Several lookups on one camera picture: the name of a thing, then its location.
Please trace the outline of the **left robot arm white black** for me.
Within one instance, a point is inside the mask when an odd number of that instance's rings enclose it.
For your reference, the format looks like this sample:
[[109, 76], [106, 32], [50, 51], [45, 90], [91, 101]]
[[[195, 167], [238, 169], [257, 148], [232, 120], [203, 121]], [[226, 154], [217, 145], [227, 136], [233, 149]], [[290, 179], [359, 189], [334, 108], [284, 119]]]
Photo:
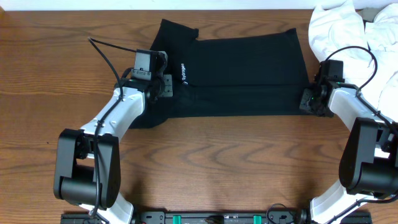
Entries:
[[106, 106], [80, 129], [64, 129], [57, 145], [53, 193], [88, 213], [63, 214], [61, 223], [135, 223], [134, 206], [120, 193], [119, 143], [149, 102], [172, 96], [164, 51], [136, 51], [117, 78]]

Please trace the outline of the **black t-shirt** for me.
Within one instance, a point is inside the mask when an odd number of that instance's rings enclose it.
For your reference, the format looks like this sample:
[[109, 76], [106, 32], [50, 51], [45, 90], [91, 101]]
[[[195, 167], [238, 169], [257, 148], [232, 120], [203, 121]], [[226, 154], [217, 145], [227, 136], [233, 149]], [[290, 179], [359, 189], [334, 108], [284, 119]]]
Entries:
[[131, 128], [153, 128], [170, 118], [301, 113], [309, 80], [295, 29], [232, 39], [198, 35], [198, 29], [160, 23], [151, 48], [169, 57], [173, 95], [148, 104]]

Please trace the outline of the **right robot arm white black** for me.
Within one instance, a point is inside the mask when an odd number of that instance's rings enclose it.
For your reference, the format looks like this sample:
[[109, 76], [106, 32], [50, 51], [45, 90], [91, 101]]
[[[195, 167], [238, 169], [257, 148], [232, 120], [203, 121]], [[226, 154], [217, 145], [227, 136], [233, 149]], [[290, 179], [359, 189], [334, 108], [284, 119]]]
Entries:
[[366, 203], [397, 201], [397, 123], [362, 98], [355, 85], [325, 81], [304, 90], [300, 109], [337, 115], [350, 131], [339, 164], [339, 179], [295, 223], [342, 223]]

